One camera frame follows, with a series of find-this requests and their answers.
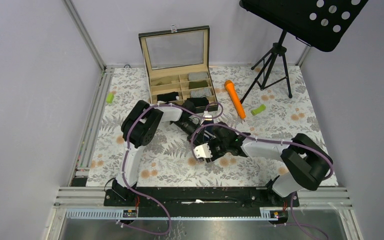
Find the black underwear white trim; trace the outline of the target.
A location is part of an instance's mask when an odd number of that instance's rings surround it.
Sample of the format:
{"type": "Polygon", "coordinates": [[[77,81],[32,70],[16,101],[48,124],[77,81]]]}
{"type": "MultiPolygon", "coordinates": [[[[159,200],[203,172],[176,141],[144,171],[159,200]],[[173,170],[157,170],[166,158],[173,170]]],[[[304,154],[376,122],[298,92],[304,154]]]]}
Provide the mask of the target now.
{"type": "Polygon", "coordinates": [[[180,100],[180,95],[178,92],[173,91],[169,93],[158,94],[156,99],[158,103],[166,103],[180,100]]]}

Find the navy blue underwear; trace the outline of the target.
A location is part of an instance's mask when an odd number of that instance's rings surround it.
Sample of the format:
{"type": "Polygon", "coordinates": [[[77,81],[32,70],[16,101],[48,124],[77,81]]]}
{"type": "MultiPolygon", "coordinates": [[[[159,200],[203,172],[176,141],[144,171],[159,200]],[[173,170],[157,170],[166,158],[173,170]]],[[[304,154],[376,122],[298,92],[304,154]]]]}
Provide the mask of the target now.
{"type": "Polygon", "coordinates": [[[218,138],[212,131],[204,129],[200,132],[200,136],[197,137],[197,140],[200,140],[201,144],[215,146],[218,138]]]}

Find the olive khaki underwear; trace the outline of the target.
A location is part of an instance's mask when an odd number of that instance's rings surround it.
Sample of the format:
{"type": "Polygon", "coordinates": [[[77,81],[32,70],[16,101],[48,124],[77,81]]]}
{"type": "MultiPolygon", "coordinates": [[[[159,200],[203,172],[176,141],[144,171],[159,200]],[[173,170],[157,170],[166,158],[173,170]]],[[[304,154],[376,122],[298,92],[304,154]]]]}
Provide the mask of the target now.
{"type": "Polygon", "coordinates": [[[165,76],[165,77],[153,79],[151,81],[151,86],[169,85],[169,84],[175,84],[178,82],[179,82],[178,76],[165,76]]]}

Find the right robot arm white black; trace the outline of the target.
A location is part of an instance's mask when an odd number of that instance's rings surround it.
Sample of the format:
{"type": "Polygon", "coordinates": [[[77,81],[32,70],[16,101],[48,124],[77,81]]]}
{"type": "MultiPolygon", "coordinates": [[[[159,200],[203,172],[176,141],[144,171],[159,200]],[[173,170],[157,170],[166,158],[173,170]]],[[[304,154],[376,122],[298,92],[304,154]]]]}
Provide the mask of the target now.
{"type": "Polygon", "coordinates": [[[333,160],[311,138],[298,133],[290,140],[262,139],[250,133],[216,123],[214,138],[204,144],[206,160],[216,160],[230,153],[240,157],[259,157],[278,160],[288,172],[268,185],[267,201],[281,205],[290,194],[307,189],[315,191],[333,173],[333,160]]]}

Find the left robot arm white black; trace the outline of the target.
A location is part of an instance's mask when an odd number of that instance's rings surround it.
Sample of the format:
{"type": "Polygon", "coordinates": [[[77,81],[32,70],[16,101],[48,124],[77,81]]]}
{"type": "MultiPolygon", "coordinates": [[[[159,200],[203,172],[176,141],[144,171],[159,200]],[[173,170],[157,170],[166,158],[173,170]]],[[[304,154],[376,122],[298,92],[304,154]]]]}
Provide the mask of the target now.
{"type": "Polygon", "coordinates": [[[182,105],[168,102],[149,104],[143,100],[136,103],[121,125],[125,152],[113,188],[119,188],[115,197],[122,205],[128,206],[135,200],[131,188],[138,181],[139,163],[145,146],[154,138],[160,123],[174,123],[191,135],[198,124],[193,123],[190,116],[197,113],[198,107],[190,100],[182,105]]]}

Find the striped rolled underwear in box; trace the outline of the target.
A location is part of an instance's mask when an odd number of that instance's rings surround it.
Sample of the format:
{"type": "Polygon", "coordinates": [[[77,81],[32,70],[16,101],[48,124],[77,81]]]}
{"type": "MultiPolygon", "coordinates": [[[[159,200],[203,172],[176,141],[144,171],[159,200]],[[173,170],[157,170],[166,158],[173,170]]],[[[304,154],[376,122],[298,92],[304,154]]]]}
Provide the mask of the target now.
{"type": "Polygon", "coordinates": [[[200,88],[197,90],[190,91],[191,98],[206,98],[212,96],[212,91],[210,88],[200,88]]]}

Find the olive rolled underwear in box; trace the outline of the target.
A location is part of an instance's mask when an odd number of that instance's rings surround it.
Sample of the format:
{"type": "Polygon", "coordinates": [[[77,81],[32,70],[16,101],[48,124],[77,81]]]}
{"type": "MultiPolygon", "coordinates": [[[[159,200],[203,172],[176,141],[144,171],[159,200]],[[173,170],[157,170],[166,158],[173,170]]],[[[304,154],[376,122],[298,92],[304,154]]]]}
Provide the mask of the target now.
{"type": "Polygon", "coordinates": [[[206,80],[200,80],[200,81],[190,81],[188,84],[188,89],[200,89],[200,88],[207,88],[209,86],[208,82],[206,80]]]}

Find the green block near underwear pile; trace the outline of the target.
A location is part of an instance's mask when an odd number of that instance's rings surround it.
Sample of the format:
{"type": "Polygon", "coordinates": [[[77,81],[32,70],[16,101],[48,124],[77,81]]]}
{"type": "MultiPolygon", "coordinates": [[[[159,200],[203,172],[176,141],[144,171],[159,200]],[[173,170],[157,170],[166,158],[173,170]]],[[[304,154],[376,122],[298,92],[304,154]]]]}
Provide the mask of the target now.
{"type": "Polygon", "coordinates": [[[255,108],[255,109],[252,109],[251,110],[251,114],[253,116],[256,116],[256,115],[262,113],[265,110],[266,110],[266,106],[264,104],[261,104],[259,107],[255,108]]]}

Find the grey rolled underwear in box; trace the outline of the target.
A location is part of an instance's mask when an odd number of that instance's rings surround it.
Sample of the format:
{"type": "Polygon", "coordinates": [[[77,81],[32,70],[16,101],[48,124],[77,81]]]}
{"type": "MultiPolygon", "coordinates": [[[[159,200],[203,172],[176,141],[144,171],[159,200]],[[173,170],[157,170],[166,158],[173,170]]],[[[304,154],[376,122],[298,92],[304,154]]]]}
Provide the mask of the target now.
{"type": "Polygon", "coordinates": [[[191,72],[188,74],[187,79],[188,79],[188,81],[200,81],[200,80],[205,80],[208,77],[209,77],[209,74],[205,71],[191,72]]]}

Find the floral table cloth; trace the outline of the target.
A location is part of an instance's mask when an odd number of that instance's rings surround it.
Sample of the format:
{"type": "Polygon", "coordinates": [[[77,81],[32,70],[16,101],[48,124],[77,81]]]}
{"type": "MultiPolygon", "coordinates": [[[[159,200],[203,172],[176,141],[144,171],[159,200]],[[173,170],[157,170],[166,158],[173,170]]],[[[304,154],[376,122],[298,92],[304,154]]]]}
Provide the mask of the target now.
{"type": "MultiPolygon", "coordinates": [[[[231,80],[237,94],[242,96],[258,71],[247,66],[210,68],[217,101],[224,108],[219,120],[265,139],[289,140],[303,133],[325,149],[301,69],[294,65],[288,67],[292,98],[288,98],[288,87],[282,80],[284,71],[282,66],[274,66],[269,81],[275,85],[262,91],[253,87],[243,103],[246,119],[241,120],[225,90],[225,81],[231,80]],[[265,111],[253,116],[251,110],[262,104],[266,106],[265,111]]],[[[104,109],[86,183],[89,187],[102,187],[119,172],[124,158],[121,124],[138,100],[150,99],[146,70],[117,68],[110,92],[114,93],[114,100],[104,109]]],[[[187,135],[177,126],[164,122],[144,149],[137,184],[141,187],[263,186],[287,171],[281,161],[263,157],[226,154],[214,162],[197,162],[187,135]]]]}

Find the wooden organizer box glass lid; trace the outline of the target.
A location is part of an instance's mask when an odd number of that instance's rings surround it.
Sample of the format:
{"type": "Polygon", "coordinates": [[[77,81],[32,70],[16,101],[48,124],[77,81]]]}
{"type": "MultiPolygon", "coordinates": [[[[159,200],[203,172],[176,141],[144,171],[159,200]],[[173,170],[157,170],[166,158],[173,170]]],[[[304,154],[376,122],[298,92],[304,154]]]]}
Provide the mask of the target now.
{"type": "Polygon", "coordinates": [[[206,97],[209,105],[197,108],[198,113],[216,111],[217,97],[210,74],[210,27],[208,25],[176,28],[170,30],[144,32],[138,34],[142,56],[144,58],[149,85],[150,103],[157,104],[157,95],[178,92],[180,100],[167,103],[182,105],[190,97],[189,82],[207,81],[212,96],[206,97]],[[188,81],[188,74],[207,72],[208,78],[188,81]],[[179,82],[167,85],[151,86],[154,79],[178,76],[179,82]]]}

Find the green block at left edge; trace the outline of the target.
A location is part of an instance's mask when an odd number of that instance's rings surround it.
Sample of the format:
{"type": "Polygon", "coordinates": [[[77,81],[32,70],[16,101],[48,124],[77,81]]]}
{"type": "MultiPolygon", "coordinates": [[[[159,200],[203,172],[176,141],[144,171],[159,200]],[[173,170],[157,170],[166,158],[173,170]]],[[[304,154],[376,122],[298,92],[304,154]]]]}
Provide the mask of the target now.
{"type": "Polygon", "coordinates": [[[114,98],[115,98],[115,94],[113,92],[109,92],[107,97],[106,97],[105,102],[107,104],[111,104],[114,101],[114,98]]]}

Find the black music stand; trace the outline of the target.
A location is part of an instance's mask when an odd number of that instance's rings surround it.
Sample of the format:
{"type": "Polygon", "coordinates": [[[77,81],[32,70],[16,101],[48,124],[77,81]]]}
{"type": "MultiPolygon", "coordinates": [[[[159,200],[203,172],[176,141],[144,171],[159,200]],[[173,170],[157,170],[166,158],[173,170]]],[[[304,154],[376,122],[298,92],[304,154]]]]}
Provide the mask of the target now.
{"type": "Polygon", "coordinates": [[[287,34],[309,47],[322,52],[332,52],[342,36],[362,11],[368,0],[241,0],[246,11],[279,27],[279,40],[259,60],[263,67],[252,82],[260,90],[270,87],[267,83],[278,57],[283,61],[288,97],[292,89],[283,45],[287,34]]]}

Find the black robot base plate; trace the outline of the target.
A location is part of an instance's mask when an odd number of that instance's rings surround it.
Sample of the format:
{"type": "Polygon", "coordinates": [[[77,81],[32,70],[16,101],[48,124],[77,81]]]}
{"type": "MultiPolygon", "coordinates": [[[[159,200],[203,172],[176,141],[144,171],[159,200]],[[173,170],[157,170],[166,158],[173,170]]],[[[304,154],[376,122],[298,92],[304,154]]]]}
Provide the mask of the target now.
{"type": "Polygon", "coordinates": [[[282,211],[300,202],[265,187],[115,187],[106,190],[103,204],[131,207],[142,218],[241,218],[260,217],[261,208],[282,211]]]}

